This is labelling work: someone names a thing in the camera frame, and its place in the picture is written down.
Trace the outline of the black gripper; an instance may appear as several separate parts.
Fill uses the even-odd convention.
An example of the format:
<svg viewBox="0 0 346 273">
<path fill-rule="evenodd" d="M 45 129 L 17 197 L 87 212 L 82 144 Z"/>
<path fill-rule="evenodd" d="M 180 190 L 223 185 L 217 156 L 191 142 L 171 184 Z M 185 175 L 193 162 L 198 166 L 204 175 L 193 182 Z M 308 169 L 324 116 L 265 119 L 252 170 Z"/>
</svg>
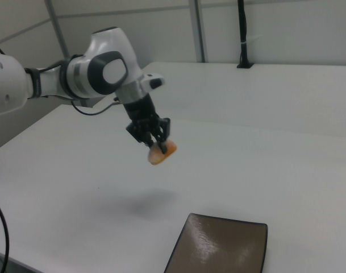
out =
<svg viewBox="0 0 346 273">
<path fill-rule="evenodd" d="M 151 148 L 154 141 L 151 137 L 151 128 L 154 128 L 156 143 L 165 155 L 168 151 L 166 141 L 170 136 L 170 119 L 160 118 L 155 111 L 155 106 L 150 95 L 128 104 L 123 105 L 131 123 L 126 127 L 130 135 L 139 143 L 144 143 Z"/>
</svg>

